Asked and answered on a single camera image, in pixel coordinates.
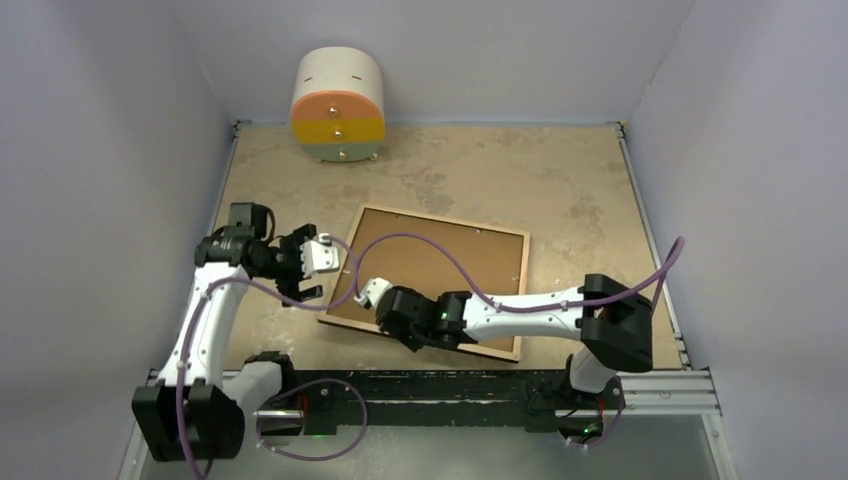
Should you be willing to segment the wooden picture frame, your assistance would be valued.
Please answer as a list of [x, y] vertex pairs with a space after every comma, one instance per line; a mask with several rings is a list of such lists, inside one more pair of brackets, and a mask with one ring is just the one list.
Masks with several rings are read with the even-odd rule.
[[360, 286], [372, 277], [382, 277], [430, 299], [470, 289], [450, 260], [424, 241], [394, 237], [365, 249], [377, 238], [398, 232], [419, 234], [444, 247], [488, 294], [526, 291], [529, 233], [377, 205], [361, 206], [348, 235], [347, 243], [365, 256]]

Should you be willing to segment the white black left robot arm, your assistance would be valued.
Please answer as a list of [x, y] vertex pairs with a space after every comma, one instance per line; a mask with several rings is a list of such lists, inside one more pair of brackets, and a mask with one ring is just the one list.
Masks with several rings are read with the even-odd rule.
[[281, 236], [275, 226], [269, 207], [233, 203], [227, 222], [195, 248], [192, 293], [178, 340], [153, 383], [137, 388], [131, 401], [155, 460], [233, 459], [248, 418], [265, 401], [284, 409], [297, 399], [294, 367], [281, 352], [252, 355], [235, 377], [224, 377], [225, 352], [251, 281], [271, 280], [283, 305], [303, 305], [323, 290], [301, 289], [301, 282], [340, 267], [338, 249], [315, 225]]

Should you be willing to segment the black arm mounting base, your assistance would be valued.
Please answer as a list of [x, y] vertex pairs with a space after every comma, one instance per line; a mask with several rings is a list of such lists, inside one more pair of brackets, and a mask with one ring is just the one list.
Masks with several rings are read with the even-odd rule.
[[297, 370], [259, 417], [289, 417], [306, 435], [341, 426], [516, 427], [590, 439], [625, 406], [619, 379], [601, 393], [572, 389], [568, 374], [542, 370]]

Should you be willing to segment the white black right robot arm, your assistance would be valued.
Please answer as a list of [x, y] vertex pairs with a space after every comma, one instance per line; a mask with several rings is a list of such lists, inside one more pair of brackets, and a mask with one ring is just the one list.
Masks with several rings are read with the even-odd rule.
[[494, 295], [453, 291], [437, 299], [372, 278], [357, 302], [375, 313], [380, 331], [411, 351], [455, 350], [506, 337], [565, 338], [581, 343], [566, 362], [564, 399], [584, 407], [621, 372], [653, 369], [653, 304], [602, 274], [548, 294]]

